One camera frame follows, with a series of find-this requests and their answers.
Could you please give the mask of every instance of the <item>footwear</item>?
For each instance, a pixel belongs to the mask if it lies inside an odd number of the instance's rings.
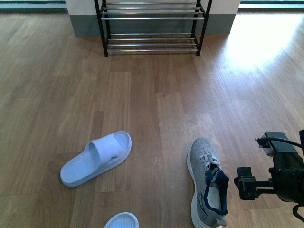
[[[227,187],[224,174],[212,143],[199,138],[187,156],[187,166],[194,181],[195,192],[191,203],[192,222],[196,228],[226,226]]]
[[[112,217],[104,228],[139,228],[135,215],[124,212]]]
[[[131,146],[131,137],[124,131],[89,142],[80,155],[62,167],[62,183],[76,187],[116,167],[129,156]]]

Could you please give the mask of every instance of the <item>sneaker sole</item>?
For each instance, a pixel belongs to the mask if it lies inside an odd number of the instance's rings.
[[[190,160],[190,151],[188,152],[187,155],[187,166],[188,166],[188,170],[189,173],[193,179],[194,182],[194,187],[195,187],[195,192],[192,198],[192,202],[191,202],[191,219],[192,219],[192,223],[195,226],[195,228],[211,228],[209,226],[207,226],[205,223],[203,223],[198,215],[197,212],[197,194],[196,194],[196,183],[195,183],[195,179],[194,179],[194,174],[192,171],[192,166],[191,166],[191,160]]]

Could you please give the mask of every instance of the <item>white wall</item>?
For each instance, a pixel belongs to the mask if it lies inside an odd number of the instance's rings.
[[[144,0],[115,0],[115,2],[145,2]],[[181,0],[171,0],[172,2],[185,2]],[[160,0],[147,0],[147,2],[161,2]],[[202,0],[204,9],[207,8],[208,0]],[[240,0],[213,0],[211,14],[236,14]],[[94,0],[66,0],[69,15],[96,15]]]

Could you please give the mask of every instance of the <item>black cable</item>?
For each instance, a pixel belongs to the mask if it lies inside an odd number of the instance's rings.
[[[293,208],[293,215],[297,218],[297,219],[300,219],[303,223],[304,223],[304,218],[298,214],[298,209],[299,207],[303,207],[304,205],[295,205],[294,208]]]
[[[281,139],[281,138],[275,138],[275,137],[265,137],[265,138],[263,138],[263,139],[268,140],[268,141],[280,141],[280,142],[292,144],[292,145],[294,145],[294,146],[297,146],[297,147],[302,148],[302,145],[301,145],[301,144],[299,144],[299,143],[297,143],[297,142],[290,141],[289,139]]]

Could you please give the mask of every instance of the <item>slide sandal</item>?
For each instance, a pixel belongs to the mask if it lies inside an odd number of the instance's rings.
[[[107,172],[129,156],[131,146],[131,137],[124,131],[89,142],[81,154],[61,168],[62,183],[76,187]]]
[[[135,215],[124,212],[112,217],[104,228],[139,228]]]

